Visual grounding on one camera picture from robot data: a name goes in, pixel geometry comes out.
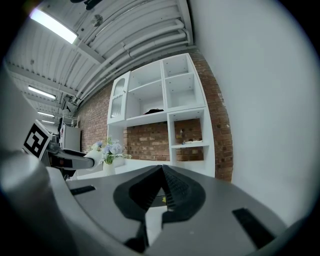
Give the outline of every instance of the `glass pane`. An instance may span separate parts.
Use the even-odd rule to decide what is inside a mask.
[[[112,100],[111,118],[116,118],[121,115],[122,95]]]
[[[119,95],[123,93],[125,82],[126,80],[122,78],[116,83],[113,95]]]

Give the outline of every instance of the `brick wall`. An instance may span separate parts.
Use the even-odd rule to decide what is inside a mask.
[[[208,63],[198,50],[193,49],[176,52],[173,55],[186,52],[190,54],[199,74],[209,107],[214,136],[215,177],[221,180],[231,181],[233,171],[233,146],[224,99]],[[164,55],[159,59],[169,56],[172,56],[172,54]],[[107,136],[107,115],[111,89],[112,83],[97,92],[88,102],[82,105],[76,113],[76,115],[80,117],[82,150],[85,150],[97,141],[103,140]],[[178,143],[181,140],[180,129],[185,129],[183,134],[186,141],[189,139],[199,140],[201,138],[200,124],[194,123],[191,126],[188,122],[191,123],[190,120],[175,123],[176,140]],[[166,122],[129,127],[124,131],[123,136],[126,152],[131,154],[134,159],[170,160],[168,127]],[[177,159],[179,161],[203,160],[203,149],[201,147],[193,147],[177,150]]]

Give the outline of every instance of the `ceiling-mounted black device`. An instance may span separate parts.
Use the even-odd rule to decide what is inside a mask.
[[[84,0],[70,0],[71,3],[81,3],[83,2]],[[87,11],[91,10],[93,7],[95,7],[97,4],[99,4],[102,0],[87,0],[87,1],[84,1],[84,4],[85,4],[85,9]]]

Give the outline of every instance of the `ceiling fixture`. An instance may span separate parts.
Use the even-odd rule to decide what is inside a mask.
[[[54,124],[55,123],[55,122],[50,122],[50,121],[45,121],[45,120],[42,120],[42,122],[50,123],[50,124]]]
[[[60,22],[58,22],[57,20],[55,20],[54,18],[52,18],[51,16],[49,16],[41,10],[34,9],[30,14],[30,18],[45,26],[46,28],[50,29],[52,32],[62,37],[70,44],[73,44],[73,42],[77,38],[77,35],[75,33],[73,33]]]
[[[52,118],[55,117],[53,114],[42,113],[42,112],[39,112],[39,111],[38,111],[38,114],[45,115],[45,116],[52,117]]]
[[[56,99],[55,95],[47,93],[47,92],[45,92],[43,90],[36,89],[36,88],[34,88],[34,87],[30,86],[30,85],[28,86],[28,88],[29,88],[30,91],[33,91],[33,92],[35,92],[37,94],[41,94],[41,95],[47,96],[47,97],[49,97],[51,99],[54,99],[54,100]]]

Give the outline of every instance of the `white shelving unit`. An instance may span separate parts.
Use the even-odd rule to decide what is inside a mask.
[[[163,111],[146,114],[155,109]],[[202,141],[176,144],[175,122],[190,119],[200,119]],[[192,165],[197,172],[214,177],[214,136],[209,109],[188,53],[152,62],[114,80],[107,119],[108,136],[123,143],[124,128],[165,121],[168,123],[170,165],[184,168]],[[177,161],[177,149],[193,147],[203,147],[204,161],[190,164]]]

